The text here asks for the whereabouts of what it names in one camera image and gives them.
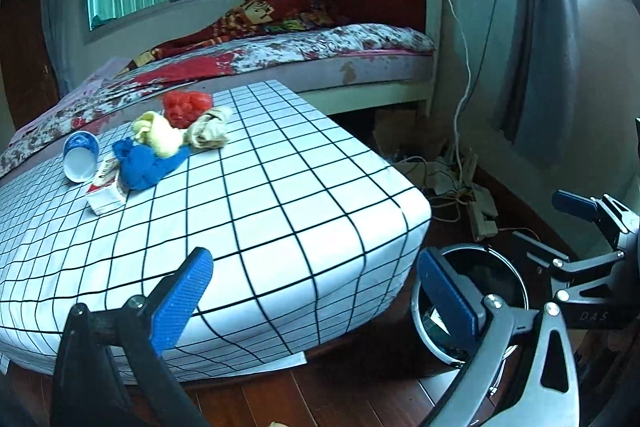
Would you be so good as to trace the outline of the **dark wooden door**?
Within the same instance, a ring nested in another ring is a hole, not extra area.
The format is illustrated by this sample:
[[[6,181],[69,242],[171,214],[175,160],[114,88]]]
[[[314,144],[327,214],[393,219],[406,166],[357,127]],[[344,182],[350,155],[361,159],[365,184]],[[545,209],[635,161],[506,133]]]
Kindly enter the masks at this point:
[[[1,72],[17,129],[60,101],[43,35],[41,0],[1,0]]]

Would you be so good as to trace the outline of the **white power strip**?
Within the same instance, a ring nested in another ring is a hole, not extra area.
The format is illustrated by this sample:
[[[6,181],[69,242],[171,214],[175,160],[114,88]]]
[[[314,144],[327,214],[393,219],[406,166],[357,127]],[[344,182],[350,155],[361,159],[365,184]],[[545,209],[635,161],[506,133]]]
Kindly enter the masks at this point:
[[[485,187],[473,184],[471,196],[468,213],[474,239],[479,242],[496,236],[498,210],[490,192]]]

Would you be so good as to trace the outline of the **blue cloth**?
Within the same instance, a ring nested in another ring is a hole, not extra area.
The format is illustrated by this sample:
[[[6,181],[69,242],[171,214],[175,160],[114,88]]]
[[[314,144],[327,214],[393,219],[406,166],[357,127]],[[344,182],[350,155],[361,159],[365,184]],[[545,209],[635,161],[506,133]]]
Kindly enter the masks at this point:
[[[119,162],[122,183],[132,191],[144,191],[178,169],[190,156],[186,145],[168,158],[161,158],[149,145],[136,145],[130,138],[116,141],[112,150]]]

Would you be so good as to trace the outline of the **red patterned blanket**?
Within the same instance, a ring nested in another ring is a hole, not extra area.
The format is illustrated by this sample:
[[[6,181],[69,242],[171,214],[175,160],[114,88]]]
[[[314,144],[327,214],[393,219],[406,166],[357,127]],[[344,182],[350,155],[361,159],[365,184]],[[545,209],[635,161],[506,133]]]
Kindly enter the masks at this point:
[[[232,40],[333,28],[340,21],[328,12],[323,0],[244,0],[203,29],[139,54],[120,73]]]

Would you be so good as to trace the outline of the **cardboard box under bed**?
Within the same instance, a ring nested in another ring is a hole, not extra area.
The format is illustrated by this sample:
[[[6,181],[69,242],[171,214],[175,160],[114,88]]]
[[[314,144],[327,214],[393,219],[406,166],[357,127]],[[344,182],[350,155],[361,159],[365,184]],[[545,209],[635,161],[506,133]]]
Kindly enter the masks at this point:
[[[373,139],[380,154],[391,162],[412,156],[435,159],[448,144],[446,133],[413,109],[379,109]]]

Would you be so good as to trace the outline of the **red plastic bag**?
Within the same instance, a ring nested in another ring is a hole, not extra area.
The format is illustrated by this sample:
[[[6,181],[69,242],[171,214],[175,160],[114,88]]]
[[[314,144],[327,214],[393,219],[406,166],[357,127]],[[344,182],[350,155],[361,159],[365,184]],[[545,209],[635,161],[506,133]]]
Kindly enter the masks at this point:
[[[171,127],[186,129],[213,107],[210,94],[200,91],[170,91],[162,98],[164,117]]]

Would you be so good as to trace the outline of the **blue paper cup back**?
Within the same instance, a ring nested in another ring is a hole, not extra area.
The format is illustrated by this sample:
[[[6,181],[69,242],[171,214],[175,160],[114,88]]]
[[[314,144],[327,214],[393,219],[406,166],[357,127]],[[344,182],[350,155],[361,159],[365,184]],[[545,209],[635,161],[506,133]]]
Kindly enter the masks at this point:
[[[73,132],[63,146],[63,170],[70,182],[90,180],[98,168],[100,146],[96,136],[88,131]]]

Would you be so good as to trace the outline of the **grey curtain near bright window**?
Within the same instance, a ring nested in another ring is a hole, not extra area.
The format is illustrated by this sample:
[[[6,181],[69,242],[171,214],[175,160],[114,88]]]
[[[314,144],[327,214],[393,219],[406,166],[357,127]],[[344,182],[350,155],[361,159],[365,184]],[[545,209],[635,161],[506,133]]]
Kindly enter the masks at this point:
[[[580,63],[577,0],[516,0],[496,123],[518,155],[549,168],[562,160]]]

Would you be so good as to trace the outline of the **black round trash bin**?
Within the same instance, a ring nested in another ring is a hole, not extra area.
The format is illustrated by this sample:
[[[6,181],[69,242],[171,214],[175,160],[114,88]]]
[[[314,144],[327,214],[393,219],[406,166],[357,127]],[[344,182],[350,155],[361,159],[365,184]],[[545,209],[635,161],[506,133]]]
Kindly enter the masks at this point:
[[[490,295],[512,308],[529,307],[520,273],[497,251],[476,244],[420,251],[410,310],[436,360],[455,369],[469,360],[488,323],[483,299]]]

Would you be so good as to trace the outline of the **beige cloth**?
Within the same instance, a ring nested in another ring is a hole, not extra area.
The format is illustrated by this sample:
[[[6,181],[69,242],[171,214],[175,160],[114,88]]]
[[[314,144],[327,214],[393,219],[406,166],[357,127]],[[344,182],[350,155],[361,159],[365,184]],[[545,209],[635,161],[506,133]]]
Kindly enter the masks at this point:
[[[207,109],[184,134],[184,143],[194,150],[218,150],[228,143],[227,124],[233,110],[228,106]]]

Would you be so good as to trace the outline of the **white black grid tablecloth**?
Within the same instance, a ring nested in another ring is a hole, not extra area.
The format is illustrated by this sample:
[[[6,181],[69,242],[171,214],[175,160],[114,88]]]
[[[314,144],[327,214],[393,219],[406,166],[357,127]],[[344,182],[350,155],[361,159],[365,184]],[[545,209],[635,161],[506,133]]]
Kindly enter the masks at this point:
[[[218,92],[229,142],[95,215],[61,156],[1,185],[1,361],[51,374],[68,311],[149,295],[196,247],[214,272],[165,359],[180,381],[288,361],[383,313],[432,212],[373,150],[274,80]]]

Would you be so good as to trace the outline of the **pink cloth on bed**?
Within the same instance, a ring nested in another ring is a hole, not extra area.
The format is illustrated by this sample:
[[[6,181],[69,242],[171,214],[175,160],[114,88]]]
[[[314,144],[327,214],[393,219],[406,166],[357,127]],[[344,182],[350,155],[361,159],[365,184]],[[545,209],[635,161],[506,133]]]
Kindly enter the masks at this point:
[[[14,146],[19,139],[35,130],[38,124],[43,124],[48,118],[54,116],[62,109],[73,107],[78,101],[87,96],[92,95],[96,90],[101,88],[108,80],[112,80],[119,72],[121,72],[130,62],[130,58],[115,56],[110,58],[105,64],[100,66],[95,72],[87,77],[77,88],[66,94],[61,101],[51,107],[42,115],[34,119],[29,124],[18,129],[9,141],[8,147]]]

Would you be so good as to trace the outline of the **bed with floral sheet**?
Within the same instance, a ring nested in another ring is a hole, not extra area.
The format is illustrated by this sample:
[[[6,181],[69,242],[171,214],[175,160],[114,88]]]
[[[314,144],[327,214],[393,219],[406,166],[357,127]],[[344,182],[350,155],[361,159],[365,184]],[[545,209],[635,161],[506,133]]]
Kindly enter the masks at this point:
[[[125,74],[119,72],[92,95],[38,124],[35,130],[1,153],[1,173],[11,172],[70,132],[170,88],[281,65],[375,51],[430,55],[436,46],[419,31],[368,23],[232,40],[163,58]]]

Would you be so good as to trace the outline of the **yellow cloth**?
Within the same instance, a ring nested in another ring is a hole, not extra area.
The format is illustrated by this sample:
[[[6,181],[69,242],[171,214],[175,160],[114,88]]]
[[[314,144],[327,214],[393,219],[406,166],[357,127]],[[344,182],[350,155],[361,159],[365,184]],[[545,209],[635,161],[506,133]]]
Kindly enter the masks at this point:
[[[160,158],[169,158],[184,144],[184,130],[174,128],[159,113],[145,112],[132,123],[134,139],[152,148]]]

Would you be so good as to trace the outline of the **red white milk carton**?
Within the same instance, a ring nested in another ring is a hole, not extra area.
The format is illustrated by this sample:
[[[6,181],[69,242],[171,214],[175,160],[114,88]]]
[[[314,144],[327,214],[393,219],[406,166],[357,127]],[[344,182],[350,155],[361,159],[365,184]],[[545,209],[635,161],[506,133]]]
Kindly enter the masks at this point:
[[[86,201],[97,216],[126,204],[128,188],[120,179],[119,160],[110,156],[101,162],[86,192]]]

